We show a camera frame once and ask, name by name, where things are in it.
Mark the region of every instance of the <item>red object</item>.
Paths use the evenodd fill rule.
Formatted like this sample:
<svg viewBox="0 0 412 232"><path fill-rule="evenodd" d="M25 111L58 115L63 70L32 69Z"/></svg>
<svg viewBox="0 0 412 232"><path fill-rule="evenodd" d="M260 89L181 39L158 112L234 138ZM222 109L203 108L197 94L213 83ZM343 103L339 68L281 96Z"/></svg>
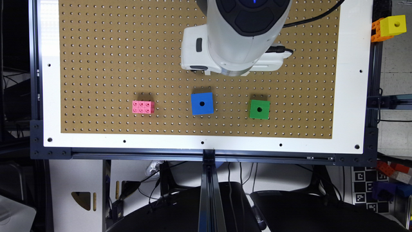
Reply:
<svg viewBox="0 0 412 232"><path fill-rule="evenodd" d="M395 171L400 171L406 174L409 172L409 167L394 162L391 163L391 168L393 168Z"/></svg>
<svg viewBox="0 0 412 232"><path fill-rule="evenodd" d="M133 101L133 113L154 113L155 103L153 101Z"/></svg>
<svg viewBox="0 0 412 232"><path fill-rule="evenodd" d="M392 174L395 172L395 170L391 168L391 166L380 160L377 161L376 169L388 177L392 176Z"/></svg>

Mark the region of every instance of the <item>green block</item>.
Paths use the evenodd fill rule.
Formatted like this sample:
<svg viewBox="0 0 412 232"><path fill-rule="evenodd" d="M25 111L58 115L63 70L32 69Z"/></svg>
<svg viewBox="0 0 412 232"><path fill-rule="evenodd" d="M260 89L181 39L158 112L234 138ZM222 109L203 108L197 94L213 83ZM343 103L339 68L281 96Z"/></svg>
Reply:
<svg viewBox="0 0 412 232"><path fill-rule="evenodd" d="M249 117L251 119L269 119L270 101L250 100Z"/></svg>

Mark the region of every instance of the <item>blue cube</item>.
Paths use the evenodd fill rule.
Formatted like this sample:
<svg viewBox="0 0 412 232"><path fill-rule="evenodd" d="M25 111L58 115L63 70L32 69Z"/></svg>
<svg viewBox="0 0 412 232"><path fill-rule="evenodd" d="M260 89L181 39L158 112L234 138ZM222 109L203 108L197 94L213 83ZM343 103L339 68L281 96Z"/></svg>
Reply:
<svg viewBox="0 0 412 232"><path fill-rule="evenodd" d="M194 93L191 95L192 114L202 115L214 112L213 93Z"/></svg>

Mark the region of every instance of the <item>pink block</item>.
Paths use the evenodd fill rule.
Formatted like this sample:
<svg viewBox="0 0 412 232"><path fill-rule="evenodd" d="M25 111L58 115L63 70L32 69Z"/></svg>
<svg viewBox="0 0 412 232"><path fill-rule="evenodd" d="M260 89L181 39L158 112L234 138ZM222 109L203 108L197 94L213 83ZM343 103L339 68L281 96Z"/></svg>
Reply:
<svg viewBox="0 0 412 232"><path fill-rule="evenodd" d="M133 113L154 113L155 103L153 101L133 101Z"/></svg>

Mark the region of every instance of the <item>yellow block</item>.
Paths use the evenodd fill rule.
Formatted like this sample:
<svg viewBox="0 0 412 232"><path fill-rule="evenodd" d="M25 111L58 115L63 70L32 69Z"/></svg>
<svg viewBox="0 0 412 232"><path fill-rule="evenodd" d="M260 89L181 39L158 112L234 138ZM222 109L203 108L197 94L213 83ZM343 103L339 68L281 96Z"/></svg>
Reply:
<svg viewBox="0 0 412 232"><path fill-rule="evenodd" d="M404 15L389 16L380 21L382 37L399 35L406 32L406 17Z"/></svg>

